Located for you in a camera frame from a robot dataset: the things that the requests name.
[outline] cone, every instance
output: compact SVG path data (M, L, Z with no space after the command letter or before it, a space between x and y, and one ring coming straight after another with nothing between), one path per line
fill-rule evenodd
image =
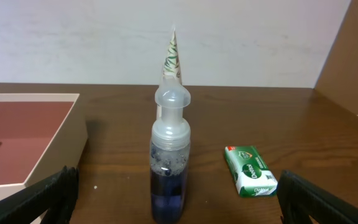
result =
M168 46L168 54L165 58L163 75L172 75L181 84L180 63L177 45L177 35L173 30L171 41Z

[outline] duru soap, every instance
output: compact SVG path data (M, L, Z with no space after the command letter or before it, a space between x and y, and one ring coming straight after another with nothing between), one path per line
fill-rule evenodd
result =
M241 197L275 195L277 180L255 146L226 146L224 158Z

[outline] wood grain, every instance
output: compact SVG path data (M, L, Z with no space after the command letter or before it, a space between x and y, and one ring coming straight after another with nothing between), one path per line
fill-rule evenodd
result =
M349 6L316 89L358 114L358 0Z
M223 159L227 145L256 145L276 178L292 170L358 207L356 115L311 89L187 88L192 145L181 223L281 223L276 197L238 196ZM0 84L8 93L82 94L89 141L72 223L153 223L148 154L156 89Z

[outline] cardboard box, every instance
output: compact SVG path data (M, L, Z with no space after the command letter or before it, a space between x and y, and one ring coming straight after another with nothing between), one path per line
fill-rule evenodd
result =
M0 200L78 165L88 138L79 96L0 94Z

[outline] foam pump bottle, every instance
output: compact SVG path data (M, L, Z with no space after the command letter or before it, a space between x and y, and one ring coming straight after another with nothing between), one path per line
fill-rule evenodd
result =
M164 76L155 92L162 108L150 142L152 215L157 223L175 223L181 217L190 151L190 126L182 114L190 99L187 89L171 76Z

